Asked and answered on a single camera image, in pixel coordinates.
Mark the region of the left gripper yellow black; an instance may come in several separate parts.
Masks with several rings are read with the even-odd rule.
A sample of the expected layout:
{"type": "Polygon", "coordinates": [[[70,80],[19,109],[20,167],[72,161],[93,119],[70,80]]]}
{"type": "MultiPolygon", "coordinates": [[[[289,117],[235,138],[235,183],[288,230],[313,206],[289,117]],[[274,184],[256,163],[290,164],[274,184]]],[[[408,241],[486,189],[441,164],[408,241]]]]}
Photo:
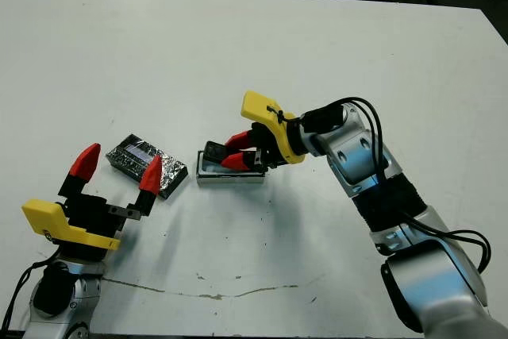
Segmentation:
{"type": "Polygon", "coordinates": [[[99,154],[100,144],[93,143],[78,155],[58,192],[64,203],[31,199],[21,207],[33,232],[58,245],[60,255],[68,259],[100,262],[108,252],[119,249],[116,233],[126,220],[150,215],[160,192],[162,159],[155,155],[141,178],[134,205],[110,205],[105,198],[82,194],[99,154]]]}

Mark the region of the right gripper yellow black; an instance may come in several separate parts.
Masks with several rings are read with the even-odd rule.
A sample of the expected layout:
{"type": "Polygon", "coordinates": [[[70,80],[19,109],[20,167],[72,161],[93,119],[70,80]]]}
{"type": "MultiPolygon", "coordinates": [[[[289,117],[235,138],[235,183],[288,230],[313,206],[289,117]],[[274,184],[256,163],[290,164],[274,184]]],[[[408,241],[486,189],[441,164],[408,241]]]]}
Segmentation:
{"type": "Polygon", "coordinates": [[[225,143],[230,152],[221,161],[221,166],[231,170],[257,170],[256,152],[265,167],[275,168],[284,164],[300,164],[306,152],[301,142],[291,134],[298,127],[298,119],[292,113],[284,113],[272,98],[255,91],[244,94],[241,116],[252,122],[252,127],[231,136],[225,143]]]}

